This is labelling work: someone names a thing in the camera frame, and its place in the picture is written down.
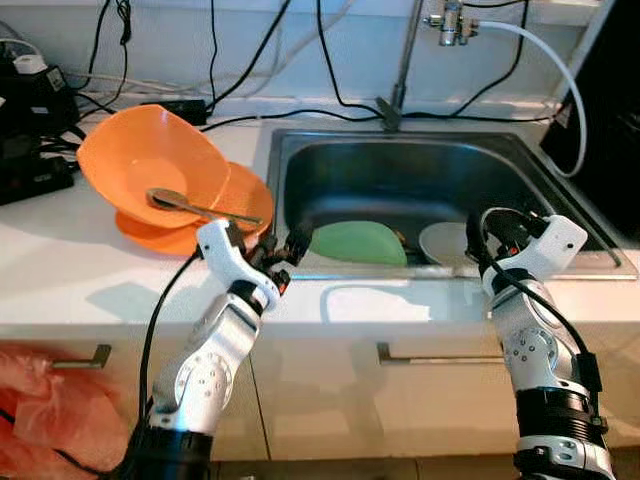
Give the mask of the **black power adapter brick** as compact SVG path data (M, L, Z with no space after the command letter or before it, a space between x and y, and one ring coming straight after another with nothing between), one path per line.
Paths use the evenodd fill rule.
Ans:
M182 99L141 102L140 106L154 105L165 110L160 115L164 123L177 122L182 119L184 123L193 127L204 127L209 123L210 111L204 100Z

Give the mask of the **green plate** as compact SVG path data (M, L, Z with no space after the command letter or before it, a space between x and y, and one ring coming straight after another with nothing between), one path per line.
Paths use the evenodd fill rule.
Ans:
M344 262L397 268L408 264L401 236L378 221L337 221L319 227L308 250Z

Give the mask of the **white plug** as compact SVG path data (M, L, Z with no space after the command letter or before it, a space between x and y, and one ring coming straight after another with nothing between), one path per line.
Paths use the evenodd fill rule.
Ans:
M49 68L44 56L37 54L37 52L15 56L12 63L15 72L22 74L22 76L33 76L33 74L44 72Z

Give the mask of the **white kitchen cabinet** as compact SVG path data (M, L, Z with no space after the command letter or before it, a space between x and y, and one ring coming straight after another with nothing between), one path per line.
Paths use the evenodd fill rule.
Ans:
M498 356L483 320L430 323L284 323L268 320L215 433L215 460L349 460L516 452L515 393L503 365L381 366L375 344L397 356ZM632 321L572 320L598 355L612 445L639 440L637 340ZM0 342L63 349L72 358L113 347L99 370L137 419L145 324L0 323Z

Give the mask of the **stainless steel sink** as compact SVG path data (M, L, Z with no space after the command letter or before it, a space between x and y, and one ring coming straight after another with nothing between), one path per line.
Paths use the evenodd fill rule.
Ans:
M462 223L488 207L559 214L588 232L588 242L564 270L566 280L631 282L639 271L620 238L566 179L548 169L547 155L515 133L497 131L307 131L271 133L268 186L275 200L271 236L335 221L376 221L401 234L407 264L352 264L308 252L294 278L444 279L476 276L475 266L447 268L421 250L421 230Z

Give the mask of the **pale grey bowl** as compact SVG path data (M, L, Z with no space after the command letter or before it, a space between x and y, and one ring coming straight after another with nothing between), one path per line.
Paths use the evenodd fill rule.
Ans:
M466 224L462 221L438 221L420 230L419 247L435 265L475 270L477 262L467 256L466 233Z

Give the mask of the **chrome faucet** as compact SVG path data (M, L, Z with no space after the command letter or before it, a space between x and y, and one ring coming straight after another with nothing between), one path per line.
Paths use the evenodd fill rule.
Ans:
M477 35L480 23L479 19L465 14L465 0L443 0L442 13L433 15L422 14L422 5L424 4L425 0L410 0L410 12L407 15L402 47L399 51L396 82L393 84L389 100L383 99L383 97L376 99L381 128L387 133L401 131L402 120L406 118L463 118L461 113L465 108L447 115L425 113L425 111L419 111L419 113L404 111L404 99L406 99L408 90L408 74L410 74L413 46L416 44L419 27L439 29L440 46L465 46L470 38Z

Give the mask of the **black power strip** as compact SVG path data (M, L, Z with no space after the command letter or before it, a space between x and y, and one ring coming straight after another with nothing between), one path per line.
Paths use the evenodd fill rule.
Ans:
M42 154L0 157L0 205L73 187L74 177L67 161Z

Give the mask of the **red plastic bag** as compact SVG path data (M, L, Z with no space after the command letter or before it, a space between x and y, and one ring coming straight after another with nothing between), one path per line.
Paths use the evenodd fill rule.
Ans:
M97 371L55 369L59 349L0 343L0 477L96 480L124 460L131 425Z

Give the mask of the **black charger box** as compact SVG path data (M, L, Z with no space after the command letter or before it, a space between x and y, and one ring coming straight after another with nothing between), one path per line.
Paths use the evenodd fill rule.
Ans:
M0 136L59 134L76 127L81 114L73 93L59 67L26 74L13 61L0 60Z

